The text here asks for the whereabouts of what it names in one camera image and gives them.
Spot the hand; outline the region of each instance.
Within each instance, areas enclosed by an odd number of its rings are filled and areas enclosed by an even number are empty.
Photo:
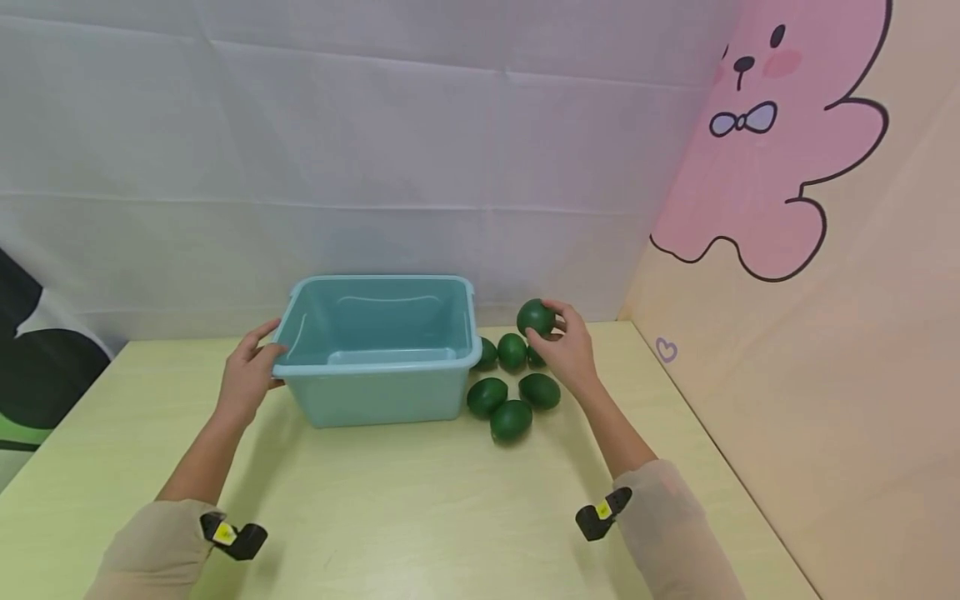
[[[600,382],[587,324],[569,304],[543,300],[543,305],[558,313],[555,328],[562,333],[551,333],[543,339],[527,328],[527,341],[543,357],[550,371],[579,399],[590,386]]]
[[[280,319],[273,319],[254,329],[227,357],[214,418],[246,427],[253,422],[267,392],[283,385],[283,381],[273,379],[273,368],[274,361],[287,348],[280,344],[259,345],[278,325]]]

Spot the black and green poster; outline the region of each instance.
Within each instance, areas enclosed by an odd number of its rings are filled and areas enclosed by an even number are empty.
[[[0,250],[0,490],[109,364]]]

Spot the light blue plastic basin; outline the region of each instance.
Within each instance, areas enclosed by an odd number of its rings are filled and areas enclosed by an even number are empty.
[[[274,377],[315,427],[456,419],[482,351],[455,276],[310,277],[274,339]]]

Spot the sleeve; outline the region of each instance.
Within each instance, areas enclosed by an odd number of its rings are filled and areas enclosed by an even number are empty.
[[[672,463],[647,463],[617,477],[613,487],[634,492],[616,522],[655,600],[745,598],[703,508]]]
[[[220,512],[197,500],[158,501],[133,516],[107,548],[86,600],[186,600],[213,545],[200,516]]]

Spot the green fruit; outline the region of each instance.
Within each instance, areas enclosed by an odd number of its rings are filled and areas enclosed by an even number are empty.
[[[512,442],[530,428],[534,412],[526,402],[507,400],[490,417],[490,432],[498,442]]]
[[[488,419],[506,401],[507,384],[496,377],[477,381],[467,392],[467,408],[480,419]]]
[[[560,386],[541,372],[520,379],[520,397],[539,410],[550,410],[560,404]]]
[[[480,355],[480,362],[474,368],[478,371],[489,371],[496,367],[496,346],[487,338],[480,338],[480,343],[483,346],[483,354]]]
[[[540,353],[534,350],[532,346],[527,347],[527,362],[530,363],[530,366],[534,369],[543,369],[546,367],[546,361],[543,360]]]
[[[527,362],[527,345],[520,336],[508,333],[500,338],[496,354],[500,357],[500,364],[504,369],[516,371]]]
[[[545,338],[553,331],[557,322],[557,313],[543,305],[539,298],[528,300],[516,313],[516,328],[523,335],[527,334],[527,327],[531,327],[541,338]]]

